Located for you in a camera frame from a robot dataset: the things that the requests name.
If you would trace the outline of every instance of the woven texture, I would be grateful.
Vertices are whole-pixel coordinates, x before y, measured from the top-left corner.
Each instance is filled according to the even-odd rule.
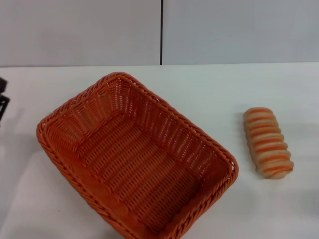
[[[126,73],[44,118],[37,138],[62,175],[127,239],[178,239],[236,180],[234,157]]]

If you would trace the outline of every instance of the bread roll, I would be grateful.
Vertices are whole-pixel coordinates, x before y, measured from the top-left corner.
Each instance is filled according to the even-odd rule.
[[[281,179],[293,170],[288,146],[270,109],[250,108],[244,113],[244,128],[252,159],[261,176]]]

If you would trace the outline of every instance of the white wall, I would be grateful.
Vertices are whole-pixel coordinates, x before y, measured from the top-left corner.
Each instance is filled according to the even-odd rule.
[[[0,0],[0,66],[159,63],[159,0]]]
[[[319,61],[317,0],[164,0],[163,63]]]

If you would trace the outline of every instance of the table surface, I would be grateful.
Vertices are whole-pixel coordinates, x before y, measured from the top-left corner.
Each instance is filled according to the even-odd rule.
[[[124,71],[237,159],[234,185],[183,239],[308,239],[319,235],[319,63],[2,68],[11,102],[0,128],[1,239],[120,239],[62,177],[37,123],[102,76]],[[242,127],[250,107],[276,115],[295,163],[282,180],[255,172]]]

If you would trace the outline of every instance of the basket bottom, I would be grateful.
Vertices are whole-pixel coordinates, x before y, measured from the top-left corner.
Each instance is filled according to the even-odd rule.
[[[186,171],[129,117],[117,115],[79,146],[87,167],[154,235],[200,189]]]

